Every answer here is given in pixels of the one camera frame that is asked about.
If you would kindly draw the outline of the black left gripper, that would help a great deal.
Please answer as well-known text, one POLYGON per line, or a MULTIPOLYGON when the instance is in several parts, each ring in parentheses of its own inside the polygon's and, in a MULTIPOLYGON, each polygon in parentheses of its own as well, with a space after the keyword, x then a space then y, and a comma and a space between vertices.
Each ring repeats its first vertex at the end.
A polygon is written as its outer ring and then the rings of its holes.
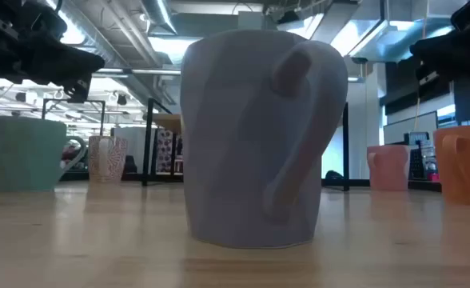
POLYGON ((105 66, 97 55, 57 43, 67 31, 58 9, 39 1, 0 0, 0 78, 30 79, 65 86, 70 102, 85 102, 92 73, 105 66), (57 42, 43 42, 38 38, 57 42))

